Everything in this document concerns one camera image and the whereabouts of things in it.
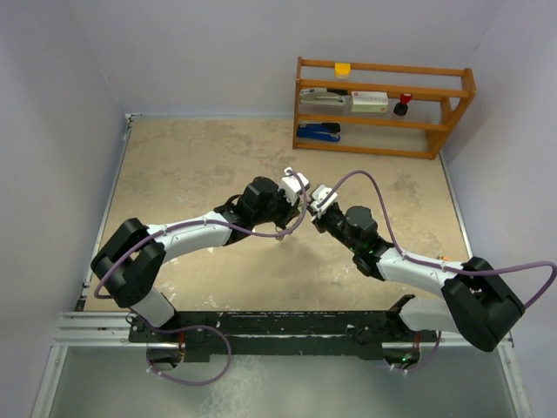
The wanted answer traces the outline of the metal keyring with keys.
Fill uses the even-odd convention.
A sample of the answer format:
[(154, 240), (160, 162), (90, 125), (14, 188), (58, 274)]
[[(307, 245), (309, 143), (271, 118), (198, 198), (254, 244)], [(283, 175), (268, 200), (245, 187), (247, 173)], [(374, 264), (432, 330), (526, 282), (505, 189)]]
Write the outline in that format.
[(275, 227), (275, 234), (274, 239), (277, 241), (282, 241), (285, 237), (288, 237), (292, 234), (291, 230), (286, 228), (280, 228), (278, 226)]

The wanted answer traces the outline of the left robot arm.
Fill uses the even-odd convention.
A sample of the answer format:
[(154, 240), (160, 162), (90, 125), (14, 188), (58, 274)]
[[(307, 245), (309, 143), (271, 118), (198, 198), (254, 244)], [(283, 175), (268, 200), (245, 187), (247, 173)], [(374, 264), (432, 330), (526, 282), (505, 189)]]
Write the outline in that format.
[(305, 217), (309, 185), (305, 175), (288, 168), (279, 182), (256, 177), (242, 193), (193, 219), (161, 225), (127, 219), (91, 262), (99, 280), (95, 298), (113, 300), (142, 316), (158, 340), (172, 340), (179, 330), (177, 311), (154, 286), (162, 265), (198, 250), (262, 238), (262, 225), (276, 228), (267, 238), (293, 233)]

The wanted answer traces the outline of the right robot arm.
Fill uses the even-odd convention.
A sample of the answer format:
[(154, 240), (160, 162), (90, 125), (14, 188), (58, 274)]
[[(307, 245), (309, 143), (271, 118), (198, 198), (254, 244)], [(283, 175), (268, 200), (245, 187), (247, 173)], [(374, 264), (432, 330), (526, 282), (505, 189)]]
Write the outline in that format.
[(417, 331), (458, 333), (472, 346), (491, 352), (526, 311), (499, 275), (469, 275), (492, 269), (484, 259), (451, 263), (453, 273), (428, 257), (415, 254), (414, 262), (405, 259), (393, 243), (379, 236), (367, 207), (352, 206), (343, 212), (333, 204), (310, 213), (319, 233), (329, 233), (352, 252), (352, 262), (363, 275), (434, 296), (413, 297), (387, 319), (387, 331), (395, 340), (408, 340)]

